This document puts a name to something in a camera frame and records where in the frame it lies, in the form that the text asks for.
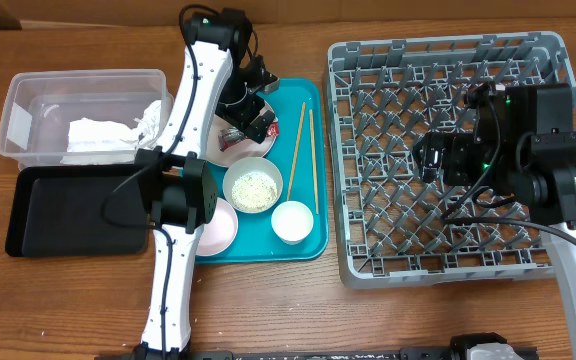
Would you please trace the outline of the small white cup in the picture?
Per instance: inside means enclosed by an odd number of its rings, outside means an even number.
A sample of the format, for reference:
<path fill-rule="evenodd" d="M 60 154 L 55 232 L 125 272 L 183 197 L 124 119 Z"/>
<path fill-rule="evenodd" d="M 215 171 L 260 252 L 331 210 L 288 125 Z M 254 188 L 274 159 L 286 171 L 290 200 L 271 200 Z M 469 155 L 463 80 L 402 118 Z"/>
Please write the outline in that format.
<path fill-rule="evenodd" d="M 284 243 L 296 245 L 312 231 L 314 217 L 305 204 L 298 201 L 286 201 L 273 211 L 271 227 Z"/>

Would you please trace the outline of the red foil snack wrapper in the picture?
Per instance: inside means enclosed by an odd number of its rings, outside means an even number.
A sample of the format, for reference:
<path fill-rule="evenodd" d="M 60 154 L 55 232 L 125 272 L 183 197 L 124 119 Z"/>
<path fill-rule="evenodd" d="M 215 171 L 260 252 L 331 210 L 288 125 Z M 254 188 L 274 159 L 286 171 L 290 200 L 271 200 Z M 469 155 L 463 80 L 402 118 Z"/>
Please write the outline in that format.
<path fill-rule="evenodd" d="M 278 122 L 273 122 L 268 128 L 265 137 L 274 138 L 277 137 L 279 133 Z M 249 137 L 247 137 L 242 131 L 234 127 L 223 129 L 218 135 L 219 150 L 225 152 L 228 148 L 243 142 L 244 140 L 249 140 Z"/>

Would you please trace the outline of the white napkin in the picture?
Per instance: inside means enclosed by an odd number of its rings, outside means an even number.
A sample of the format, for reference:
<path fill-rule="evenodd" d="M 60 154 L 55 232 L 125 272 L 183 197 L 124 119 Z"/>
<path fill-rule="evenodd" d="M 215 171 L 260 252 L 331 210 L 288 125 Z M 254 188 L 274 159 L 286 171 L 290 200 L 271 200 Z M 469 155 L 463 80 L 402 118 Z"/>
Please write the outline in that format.
<path fill-rule="evenodd" d="M 105 165 L 134 159 L 139 148 L 145 148 L 159 135 L 161 101 L 152 102 L 141 118 L 134 118 L 130 128 L 115 121 L 81 118 L 70 123 L 68 155 L 65 165 Z"/>

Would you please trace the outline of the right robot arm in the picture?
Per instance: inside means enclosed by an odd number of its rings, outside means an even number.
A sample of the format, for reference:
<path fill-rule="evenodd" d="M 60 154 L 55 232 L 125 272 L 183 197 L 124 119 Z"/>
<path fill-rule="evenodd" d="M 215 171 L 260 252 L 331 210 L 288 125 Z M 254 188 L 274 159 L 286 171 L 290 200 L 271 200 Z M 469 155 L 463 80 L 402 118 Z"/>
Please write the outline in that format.
<path fill-rule="evenodd" d="M 464 97 L 477 121 L 470 133 L 428 132 L 412 150 L 422 181 L 467 187 L 524 205 L 520 221 L 544 235 L 576 358 L 576 129 L 566 83 L 485 83 Z"/>

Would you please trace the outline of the grey bowl with rice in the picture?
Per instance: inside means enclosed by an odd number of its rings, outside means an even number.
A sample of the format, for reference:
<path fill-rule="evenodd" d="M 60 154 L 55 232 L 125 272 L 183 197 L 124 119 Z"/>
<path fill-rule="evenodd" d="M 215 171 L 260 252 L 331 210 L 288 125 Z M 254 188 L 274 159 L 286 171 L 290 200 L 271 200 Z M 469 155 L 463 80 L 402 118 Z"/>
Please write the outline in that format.
<path fill-rule="evenodd" d="M 282 190 L 279 169 L 263 157 L 238 160 L 228 168 L 222 181 L 226 201 L 235 210 L 248 214 L 269 210 L 279 200 Z"/>

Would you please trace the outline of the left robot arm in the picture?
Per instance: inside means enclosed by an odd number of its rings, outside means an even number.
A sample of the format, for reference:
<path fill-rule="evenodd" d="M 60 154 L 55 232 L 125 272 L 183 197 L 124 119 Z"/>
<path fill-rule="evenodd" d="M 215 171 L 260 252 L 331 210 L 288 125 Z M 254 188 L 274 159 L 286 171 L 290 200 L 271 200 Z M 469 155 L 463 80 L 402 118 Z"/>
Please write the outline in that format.
<path fill-rule="evenodd" d="M 257 52 L 258 38 L 244 11 L 191 4 L 179 13 L 185 42 L 181 83 L 169 121 L 135 178 L 155 236 L 149 315 L 133 359 L 185 359 L 195 256 L 215 212 L 217 184 L 203 155 L 215 118 L 261 143 L 276 121 L 263 94 L 279 80 Z"/>

